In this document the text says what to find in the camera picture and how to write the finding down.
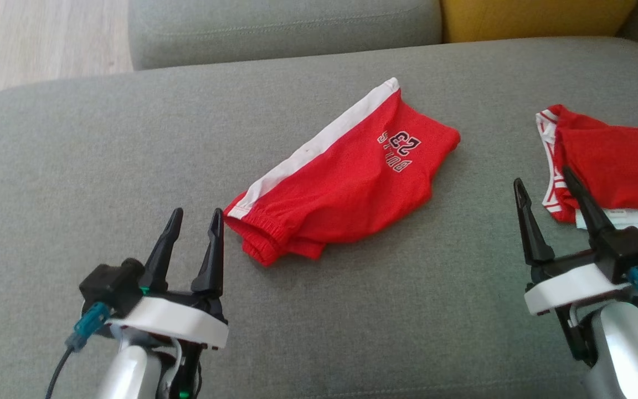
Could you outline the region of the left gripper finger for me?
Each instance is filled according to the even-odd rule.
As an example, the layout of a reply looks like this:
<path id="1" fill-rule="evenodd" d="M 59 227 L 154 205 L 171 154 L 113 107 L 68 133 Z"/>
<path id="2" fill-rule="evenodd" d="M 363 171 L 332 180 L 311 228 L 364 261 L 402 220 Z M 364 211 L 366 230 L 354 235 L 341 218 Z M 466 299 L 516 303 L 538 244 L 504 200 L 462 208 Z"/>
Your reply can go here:
<path id="1" fill-rule="evenodd" d="M 224 215 L 214 210 L 208 227 L 209 243 L 197 277 L 192 280 L 191 291 L 197 295 L 220 298 L 224 285 Z"/>
<path id="2" fill-rule="evenodd" d="M 176 208 L 172 212 L 166 227 L 160 234 L 147 262 L 145 272 L 140 278 L 140 288 L 145 294 L 165 293 L 168 290 L 167 273 L 174 244 L 179 237 L 184 210 Z"/>

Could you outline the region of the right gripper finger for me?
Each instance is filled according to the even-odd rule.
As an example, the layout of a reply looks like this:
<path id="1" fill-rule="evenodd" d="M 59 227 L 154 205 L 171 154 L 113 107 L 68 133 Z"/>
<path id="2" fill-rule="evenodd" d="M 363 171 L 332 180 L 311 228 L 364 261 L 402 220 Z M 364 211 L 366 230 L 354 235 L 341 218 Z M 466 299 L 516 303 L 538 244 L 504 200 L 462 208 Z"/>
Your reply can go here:
<path id="1" fill-rule="evenodd" d="M 615 227 L 574 170 L 564 166 L 563 175 L 567 189 L 577 201 L 582 213 L 588 232 L 588 242 L 590 245 L 596 245 L 603 234 L 615 231 Z"/>
<path id="2" fill-rule="evenodd" d="M 532 201 L 521 178 L 513 182 L 516 213 L 521 231 L 524 262 L 530 266 L 542 266 L 554 260 L 554 250 L 550 247 L 539 229 L 532 212 Z"/>

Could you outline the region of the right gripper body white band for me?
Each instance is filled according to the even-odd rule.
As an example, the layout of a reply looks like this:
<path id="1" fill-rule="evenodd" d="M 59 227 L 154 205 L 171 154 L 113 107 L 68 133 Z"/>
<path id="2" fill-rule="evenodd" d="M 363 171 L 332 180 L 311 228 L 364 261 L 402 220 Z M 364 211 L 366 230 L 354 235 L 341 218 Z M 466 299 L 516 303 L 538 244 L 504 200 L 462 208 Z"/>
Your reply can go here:
<path id="1" fill-rule="evenodd" d="M 565 305 L 594 301 L 631 289 L 629 282 L 613 283 L 598 268 L 594 250 L 547 260 L 535 260 L 524 251 L 532 282 L 524 300 L 530 315 L 542 315 Z"/>

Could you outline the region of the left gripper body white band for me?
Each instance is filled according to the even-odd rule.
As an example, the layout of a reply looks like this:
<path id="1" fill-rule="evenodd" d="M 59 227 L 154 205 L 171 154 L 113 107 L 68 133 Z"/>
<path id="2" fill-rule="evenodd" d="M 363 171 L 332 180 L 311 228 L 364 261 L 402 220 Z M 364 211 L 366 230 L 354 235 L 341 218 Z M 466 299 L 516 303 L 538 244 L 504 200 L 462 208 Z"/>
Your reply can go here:
<path id="1" fill-rule="evenodd" d="M 228 321 L 218 295 L 166 292 L 143 296 L 133 293 L 105 295 L 113 309 L 106 325 L 119 342 L 119 350 L 129 346 L 155 348 L 169 346 L 172 339 L 209 348 L 225 348 Z"/>

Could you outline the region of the red jersey with white sleeves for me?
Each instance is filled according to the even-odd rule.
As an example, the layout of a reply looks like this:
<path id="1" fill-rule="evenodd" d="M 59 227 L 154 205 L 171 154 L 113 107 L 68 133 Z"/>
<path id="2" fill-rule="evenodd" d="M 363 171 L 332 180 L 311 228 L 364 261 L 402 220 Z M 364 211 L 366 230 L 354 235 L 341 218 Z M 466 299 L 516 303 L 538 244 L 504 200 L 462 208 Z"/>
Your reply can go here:
<path id="1" fill-rule="evenodd" d="M 585 229 L 565 184 L 569 167 L 618 229 L 638 228 L 638 128 L 610 125 L 557 104 L 535 116 L 549 167 L 544 209 L 558 222 Z"/>

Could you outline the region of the red shorts with white stripe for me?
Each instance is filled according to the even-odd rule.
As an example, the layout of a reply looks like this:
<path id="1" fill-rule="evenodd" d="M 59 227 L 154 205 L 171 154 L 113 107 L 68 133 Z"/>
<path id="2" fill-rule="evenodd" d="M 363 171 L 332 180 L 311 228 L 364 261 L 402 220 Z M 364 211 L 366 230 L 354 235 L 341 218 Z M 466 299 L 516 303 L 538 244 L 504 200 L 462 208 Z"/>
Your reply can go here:
<path id="1" fill-rule="evenodd" d="M 289 253 L 317 259 L 425 204 L 460 141 L 457 129 L 405 103 L 390 78 L 240 193 L 225 224 L 261 265 Z"/>

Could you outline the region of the grey sofa seat cushion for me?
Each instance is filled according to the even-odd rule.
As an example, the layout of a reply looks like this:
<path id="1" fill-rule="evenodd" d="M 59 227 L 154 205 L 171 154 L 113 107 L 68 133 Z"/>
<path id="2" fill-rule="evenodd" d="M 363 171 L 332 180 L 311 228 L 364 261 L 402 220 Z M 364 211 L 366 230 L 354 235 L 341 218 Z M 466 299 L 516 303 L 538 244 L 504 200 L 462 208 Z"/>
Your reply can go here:
<path id="1" fill-rule="evenodd" d="M 395 77 L 461 142 L 413 214 L 318 261 L 254 263 L 225 236 L 228 346 L 207 399 L 583 397 L 556 316 L 531 316 L 512 181 L 557 253 L 587 234 L 540 206 L 535 114 L 638 127 L 638 44 L 518 39 L 179 66 L 0 93 L 0 399 L 42 399 L 101 263 L 145 261 L 172 210 L 188 289 L 213 210 Z"/>

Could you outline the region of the yellow cushion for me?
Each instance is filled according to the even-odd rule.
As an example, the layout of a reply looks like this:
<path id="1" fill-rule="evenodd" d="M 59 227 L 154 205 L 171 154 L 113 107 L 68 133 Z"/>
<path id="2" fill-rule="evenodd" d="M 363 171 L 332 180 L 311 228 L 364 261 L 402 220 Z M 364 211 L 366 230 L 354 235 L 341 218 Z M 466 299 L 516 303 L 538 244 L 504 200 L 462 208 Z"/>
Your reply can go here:
<path id="1" fill-rule="evenodd" d="M 613 37 L 635 6 L 636 0 L 440 0 L 446 43 Z"/>

